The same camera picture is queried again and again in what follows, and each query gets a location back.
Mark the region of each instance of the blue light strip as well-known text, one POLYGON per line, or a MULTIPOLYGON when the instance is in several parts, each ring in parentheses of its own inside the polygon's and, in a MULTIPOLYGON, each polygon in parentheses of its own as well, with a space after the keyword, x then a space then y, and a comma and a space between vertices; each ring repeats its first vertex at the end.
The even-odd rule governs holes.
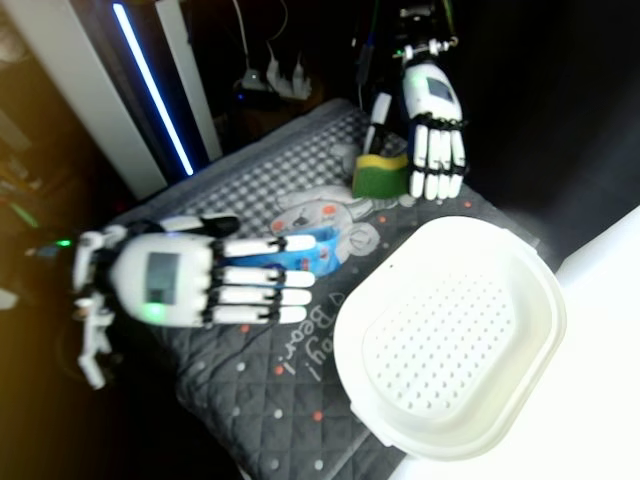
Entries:
POLYGON ((173 146, 175 147, 176 152, 178 153, 178 157, 180 157, 180 161, 182 162, 184 171, 187 172, 187 175, 191 176, 193 175, 193 168, 191 167, 191 163, 187 158, 187 153, 184 151, 182 142, 180 141, 180 138, 176 133, 176 129, 173 126, 171 117, 169 117, 169 112, 167 112, 167 107, 165 107, 164 101, 160 96, 160 92, 158 91, 156 82, 153 80, 153 76, 151 75, 151 71, 149 70, 147 61, 144 59, 144 55, 142 54, 142 50, 140 49, 140 45, 138 44, 136 35, 135 33, 133 33, 133 28, 131 28, 129 17, 127 17, 127 12, 125 11, 124 7, 119 3, 113 4, 113 11, 115 12, 116 17, 118 18, 118 22, 120 23, 120 28, 122 29, 122 33, 124 33, 124 36, 127 39, 127 43, 129 44, 131 53, 133 53, 133 58, 136 59, 136 63, 138 64, 140 73, 142 73, 142 78, 144 78, 144 82, 147 84, 147 88, 149 89, 151 98, 153 98, 153 103, 156 104, 156 108, 158 109, 160 118, 162 118, 162 122, 164 123, 164 126, 167 129, 167 133, 169 134, 169 137, 173 142, 173 146))

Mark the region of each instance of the robotic arm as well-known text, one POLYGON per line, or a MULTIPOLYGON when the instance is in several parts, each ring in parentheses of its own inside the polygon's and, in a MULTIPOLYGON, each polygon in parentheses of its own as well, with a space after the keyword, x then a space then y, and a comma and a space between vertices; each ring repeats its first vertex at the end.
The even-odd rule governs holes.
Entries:
POLYGON ((306 318, 304 305, 311 293, 305 289, 315 282, 311 272, 226 262, 309 250, 315 238, 220 239, 238 227, 234 215, 175 217, 142 228, 110 226, 80 237, 73 270, 80 294, 76 305, 85 321, 78 363, 93 388, 105 384, 95 355, 111 351, 105 330, 113 321, 113 302, 134 319, 162 327, 294 323, 306 318))
MULTIPOLYGON (((431 38, 438 34, 432 28, 436 11, 435 2, 400 11, 404 30, 400 38, 405 44, 394 54, 402 59, 402 101, 409 121, 409 193, 427 200, 457 197, 466 173, 462 109, 451 82, 435 63, 441 52, 457 44, 457 38, 431 38)), ((376 98, 364 153, 380 153, 391 104, 388 93, 376 98)))

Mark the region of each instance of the green scouring pad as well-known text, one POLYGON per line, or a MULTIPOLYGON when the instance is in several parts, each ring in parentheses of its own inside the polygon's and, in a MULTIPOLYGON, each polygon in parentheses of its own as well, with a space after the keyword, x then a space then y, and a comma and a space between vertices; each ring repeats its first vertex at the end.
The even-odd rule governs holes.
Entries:
POLYGON ((407 155, 361 155, 353 174, 353 197, 392 198, 408 191, 407 155))

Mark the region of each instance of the white cable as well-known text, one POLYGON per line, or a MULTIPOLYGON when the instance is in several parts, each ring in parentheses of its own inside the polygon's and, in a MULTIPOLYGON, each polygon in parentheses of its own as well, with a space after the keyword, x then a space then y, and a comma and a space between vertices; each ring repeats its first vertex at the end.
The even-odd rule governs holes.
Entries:
POLYGON ((244 21, 242 20, 242 12, 240 11, 240 5, 238 5, 238 0, 231 0, 233 2, 233 6, 236 7, 236 13, 238 14, 238 23, 240 24, 240 36, 242 37, 242 46, 244 48, 244 59, 247 63, 247 68, 249 67, 249 49, 247 48, 247 37, 244 34, 244 21))
POLYGON ((280 0, 280 3, 282 4, 282 8, 284 8, 284 21, 282 22, 282 26, 280 27, 280 30, 278 30, 278 33, 276 33, 273 37, 267 40, 268 42, 271 42, 276 38, 278 38, 282 34, 282 32, 284 32, 284 29, 286 28, 287 23, 289 22, 289 9, 287 8, 287 4, 284 3, 284 0, 280 0))

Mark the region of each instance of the checkered fabric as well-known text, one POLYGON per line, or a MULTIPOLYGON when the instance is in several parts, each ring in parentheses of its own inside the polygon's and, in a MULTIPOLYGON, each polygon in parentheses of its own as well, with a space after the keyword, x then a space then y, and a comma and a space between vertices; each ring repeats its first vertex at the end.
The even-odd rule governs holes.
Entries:
MULTIPOLYGON (((169 214, 234 211, 241 236, 267 233, 281 212, 280 195, 320 185, 348 185, 336 144, 360 144, 367 118, 343 100, 325 104, 244 151, 172 187, 120 221, 169 214)), ((404 143, 390 136, 385 153, 404 143)), ((351 413, 333 358, 340 304, 418 226, 467 215, 535 238, 463 187, 441 205, 374 208, 359 218, 380 235, 369 255, 351 256, 312 288, 308 319, 295 325, 227 325, 211 329, 152 328, 173 353, 177 395, 254 479, 384 480, 403 454, 386 448, 351 413)))

